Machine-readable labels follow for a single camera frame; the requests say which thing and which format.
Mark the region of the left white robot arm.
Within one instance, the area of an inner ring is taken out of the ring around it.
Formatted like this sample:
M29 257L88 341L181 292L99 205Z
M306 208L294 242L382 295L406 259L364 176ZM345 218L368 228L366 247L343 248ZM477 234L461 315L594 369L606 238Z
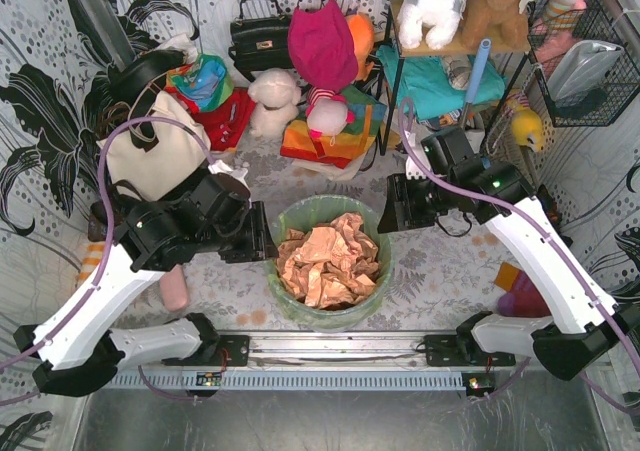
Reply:
M226 363L220 335L202 313L161 326L115 329L113 323L151 284L199 253L227 264L276 256L264 205L229 174L209 174L174 200L142 201L113 232L98 267L39 325L22 325L14 341L39 361L32 377L43 394L83 397L127 368Z

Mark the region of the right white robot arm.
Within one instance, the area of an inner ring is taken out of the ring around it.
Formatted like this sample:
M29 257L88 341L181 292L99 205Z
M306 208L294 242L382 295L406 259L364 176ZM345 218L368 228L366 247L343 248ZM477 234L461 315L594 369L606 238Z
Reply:
M400 134L416 179L402 173L387 179L381 234L431 227L453 209L474 217L516 258L543 298L542 318L482 313L462 326L463 352L535 358L553 376L570 381L616 345L632 363L639 353L629 334L639 312L622 305L585 271L547 219L533 188L518 168L475 153L459 128L417 143Z

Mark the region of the green plastic trash bag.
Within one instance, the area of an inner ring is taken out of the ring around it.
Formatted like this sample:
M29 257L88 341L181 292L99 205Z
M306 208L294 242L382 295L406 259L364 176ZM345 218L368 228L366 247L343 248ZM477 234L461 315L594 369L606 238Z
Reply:
M339 195L305 198L272 224L277 256L267 264L271 292L288 319L314 331L343 331L382 305L393 275L380 214Z

